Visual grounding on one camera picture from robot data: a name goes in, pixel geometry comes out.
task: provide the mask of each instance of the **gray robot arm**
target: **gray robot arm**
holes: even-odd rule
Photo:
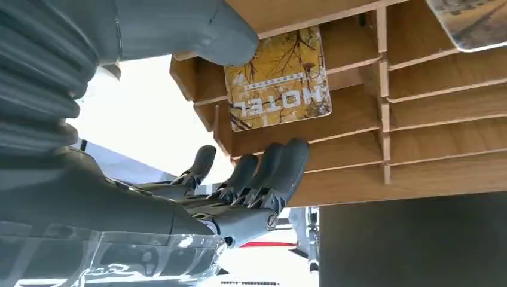
[[[57,226],[162,238],[219,234],[238,246],[273,228],[301,177],[306,143],[289,143],[275,164],[283,168],[259,175],[249,190],[254,156],[246,158],[255,164],[241,168],[220,192],[194,199],[188,193],[206,168],[190,168],[176,182],[131,187],[106,178],[93,158],[69,149],[77,132],[65,124],[78,116],[74,100],[84,95],[98,65],[180,51],[241,65],[257,43],[253,29],[224,0],[0,0],[0,222],[30,226],[23,233],[27,242]],[[208,162],[211,153],[205,152]],[[164,191],[184,197],[169,200]],[[200,202],[191,209],[191,201]],[[241,224],[255,228],[239,229]],[[2,254],[17,250],[13,244],[2,241]],[[46,264],[34,266],[33,246],[23,245],[22,256],[0,257],[0,285],[10,287],[19,276],[70,276],[87,256],[74,247],[48,249],[41,255]],[[176,261],[183,258],[193,257],[181,254]]]

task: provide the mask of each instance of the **robotic arm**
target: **robotic arm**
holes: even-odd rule
[[[132,264],[150,280],[211,276],[206,251],[220,238],[234,247],[272,230],[301,179],[304,141],[270,147],[255,176],[257,158],[244,156],[200,197],[211,147],[173,182],[130,186],[68,148],[77,132],[65,124],[98,65],[180,51],[240,65],[257,43],[224,0],[0,0],[0,286],[82,286],[111,270],[126,276]]]

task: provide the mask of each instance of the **wooden shelf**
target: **wooden shelf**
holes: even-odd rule
[[[378,129],[375,99],[362,86],[336,90],[331,96],[332,113],[326,117],[234,132],[232,156],[260,152],[272,142],[284,144],[291,138],[312,143]]]
[[[395,103],[391,115],[391,130],[507,117],[507,85]]]
[[[389,69],[401,69],[458,53],[425,0],[389,6]]]
[[[382,151],[375,132],[310,144],[306,173],[379,164]]]
[[[459,53],[389,73],[390,102],[507,82],[507,48]]]
[[[308,173],[290,207],[396,200],[507,190],[507,152],[392,167],[384,184],[378,166]]]
[[[320,33],[328,74],[370,65],[379,58],[374,31],[361,26],[356,16],[322,24]]]
[[[507,118],[392,133],[391,165],[507,150]]]

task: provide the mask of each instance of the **clear plastic cover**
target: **clear plastic cover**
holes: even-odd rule
[[[215,276],[226,248],[219,236],[98,232],[52,225],[38,232],[0,222],[0,286],[96,286],[171,281],[195,285]]]
[[[507,45],[507,1],[427,0],[427,3],[460,51]]]

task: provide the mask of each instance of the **wooden cubby shelf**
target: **wooden cubby shelf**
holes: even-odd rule
[[[171,63],[231,161],[309,142],[290,206],[507,190],[507,48],[459,52],[425,0],[226,1],[261,39],[320,25],[325,117],[233,132],[224,67]]]

